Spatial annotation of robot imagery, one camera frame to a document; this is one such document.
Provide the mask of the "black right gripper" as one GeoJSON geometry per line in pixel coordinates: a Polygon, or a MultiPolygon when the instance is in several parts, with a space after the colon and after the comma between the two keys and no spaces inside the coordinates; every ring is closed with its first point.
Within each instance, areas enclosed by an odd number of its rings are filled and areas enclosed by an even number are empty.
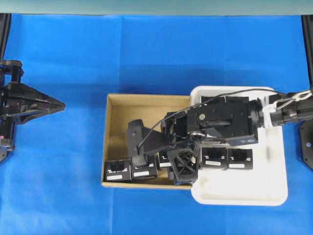
{"type": "Polygon", "coordinates": [[[174,185],[191,185],[198,179],[199,142],[189,135],[223,139],[230,146],[258,142],[258,116],[255,100],[248,103],[201,105],[172,117],[168,112],[161,122],[167,157],[171,163],[174,185]]]}

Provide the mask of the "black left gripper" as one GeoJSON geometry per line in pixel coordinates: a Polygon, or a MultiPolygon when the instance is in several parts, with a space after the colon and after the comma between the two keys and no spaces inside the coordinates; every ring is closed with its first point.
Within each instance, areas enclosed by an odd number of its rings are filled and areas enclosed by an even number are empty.
{"type": "Polygon", "coordinates": [[[25,124],[30,120],[63,111],[65,103],[23,83],[10,82],[3,88],[0,106],[0,118],[12,118],[16,124],[25,124]]]}

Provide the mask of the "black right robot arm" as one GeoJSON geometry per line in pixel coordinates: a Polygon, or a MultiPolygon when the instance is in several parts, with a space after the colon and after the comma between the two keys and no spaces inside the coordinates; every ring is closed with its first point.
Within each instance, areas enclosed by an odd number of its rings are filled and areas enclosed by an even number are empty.
{"type": "Polygon", "coordinates": [[[252,150],[242,146],[257,143],[260,128],[312,118],[310,91],[274,92],[257,99],[243,97],[240,92],[203,96],[198,104],[165,116],[161,131],[169,147],[159,156],[168,159],[168,178],[174,184],[192,184],[200,169],[227,169],[231,164],[252,169],[252,150]]]}

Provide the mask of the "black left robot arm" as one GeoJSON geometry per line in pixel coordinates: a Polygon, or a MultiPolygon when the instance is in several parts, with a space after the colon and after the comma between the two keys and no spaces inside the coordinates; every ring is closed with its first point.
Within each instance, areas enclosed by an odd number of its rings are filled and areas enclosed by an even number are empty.
{"type": "Polygon", "coordinates": [[[21,82],[21,61],[0,62],[0,161],[15,149],[17,125],[63,111],[66,105],[21,82]]]}

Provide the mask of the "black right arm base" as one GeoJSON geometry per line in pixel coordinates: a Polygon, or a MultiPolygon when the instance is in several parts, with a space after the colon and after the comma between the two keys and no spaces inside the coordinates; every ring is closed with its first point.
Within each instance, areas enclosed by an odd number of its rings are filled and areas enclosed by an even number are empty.
{"type": "Polygon", "coordinates": [[[313,170],[313,120],[296,125],[297,160],[310,171],[313,170]]]}

